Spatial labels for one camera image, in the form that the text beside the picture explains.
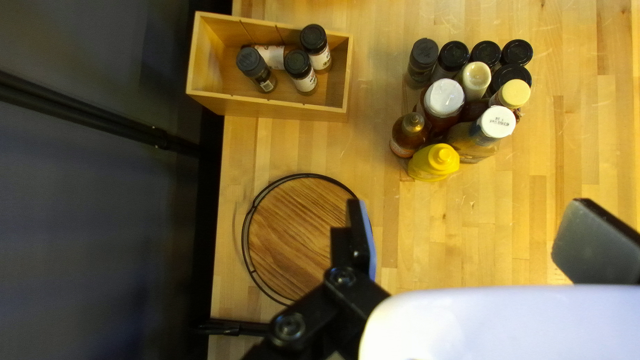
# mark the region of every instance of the gray floor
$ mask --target gray floor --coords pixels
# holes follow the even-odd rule
[[[0,70],[197,142],[188,1],[0,0]],[[171,359],[197,160],[0,102],[0,359]]]

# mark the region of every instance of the black metal rim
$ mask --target black metal rim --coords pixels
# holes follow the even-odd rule
[[[284,306],[290,305],[292,302],[294,302],[294,300],[289,299],[286,296],[283,296],[279,292],[275,291],[272,287],[270,287],[266,281],[260,278],[260,274],[258,274],[255,267],[253,266],[253,262],[251,261],[251,255],[249,252],[249,227],[251,226],[251,219],[253,218],[253,214],[255,213],[255,210],[258,208],[258,205],[260,205],[260,202],[264,199],[264,197],[269,192],[271,192],[271,190],[275,189],[276,187],[280,186],[283,183],[286,183],[287,181],[302,179],[305,177],[314,177],[316,179],[322,179],[322,180],[328,181],[329,183],[332,183],[341,187],[344,191],[349,193],[349,195],[351,195],[352,197],[357,198],[356,194],[354,194],[351,191],[351,189],[349,189],[345,184],[342,184],[340,181],[332,177],[328,177],[320,174],[314,174],[311,172],[305,172],[305,173],[293,174],[293,175],[281,177],[280,179],[272,182],[267,187],[262,189],[262,191],[260,191],[260,193],[256,195],[256,197],[252,202],[251,208],[249,209],[249,212],[247,212],[246,216],[244,217],[244,222],[242,225],[242,256],[244,259],[244,265],[246,267],[247,272],[249,272],[249,276],[251,277],[251,280],[258,287],[258,289],[260,289],[260,291],[262,291],[265,295],[267,295],[271,300]]]

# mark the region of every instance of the white bottle cap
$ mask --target white bottle cap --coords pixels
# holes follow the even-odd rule
[[[478,118],[482,132],[490,138],[504,138],[516,128],[516,117],[504,106],[491,106]]]
[[[434,82],[424,94],[425,109],[436,117],[450,117],[457,114],[464,102],[465,92],[453,79],[440,79]]]

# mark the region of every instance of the screw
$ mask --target screw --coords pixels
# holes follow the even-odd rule
[[[329,280],[336,286],[351,286],[356,282],[356,275],[350,268],[332,268]]]
[[[295,340],[304,332],[305,319],[299,313],[280,315],[275,320],[275,333],[280,340]]]

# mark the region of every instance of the yellow mustard bottle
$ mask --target yellow mustard bottle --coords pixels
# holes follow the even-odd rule
[[[446,143],[418,150],[409,160],[409,176],[420,181],[439,181],[460,168],[460,155]]]

